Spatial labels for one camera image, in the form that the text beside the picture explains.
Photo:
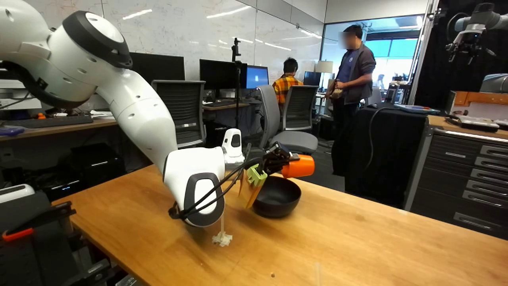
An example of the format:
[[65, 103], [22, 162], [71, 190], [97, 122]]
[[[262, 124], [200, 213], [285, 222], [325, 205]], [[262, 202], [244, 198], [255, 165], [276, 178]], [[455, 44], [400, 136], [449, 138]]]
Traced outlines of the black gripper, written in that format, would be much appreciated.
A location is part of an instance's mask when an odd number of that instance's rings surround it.
[[284, 165], [289, 163], [292, 154], [284, 149], [284, 148], [271, 148], [270, 151], [266, 151], [260, 162], [258, 162], [258, 170], [265, 171], [265, 173], [274, 173], [279, 171]]

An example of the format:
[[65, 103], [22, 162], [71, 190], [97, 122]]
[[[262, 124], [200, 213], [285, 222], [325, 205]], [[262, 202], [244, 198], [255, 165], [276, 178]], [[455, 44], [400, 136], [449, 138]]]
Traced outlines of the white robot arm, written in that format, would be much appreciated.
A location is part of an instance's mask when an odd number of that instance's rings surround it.
[[74, 11], [52, 28], [25, 0], [0, 0], [0, 60], [46, 105], [104, 100], [127, 138], [160, 171], [173, 197], [168, 216], [192, 227], [222, 216], [227, 165], [270, 175], [289, 163], [290, 152], [277, 144], [249, 159], [222, 146], [181, 149], [170, 109], [131, 68], [127, 39], [92, 11]]

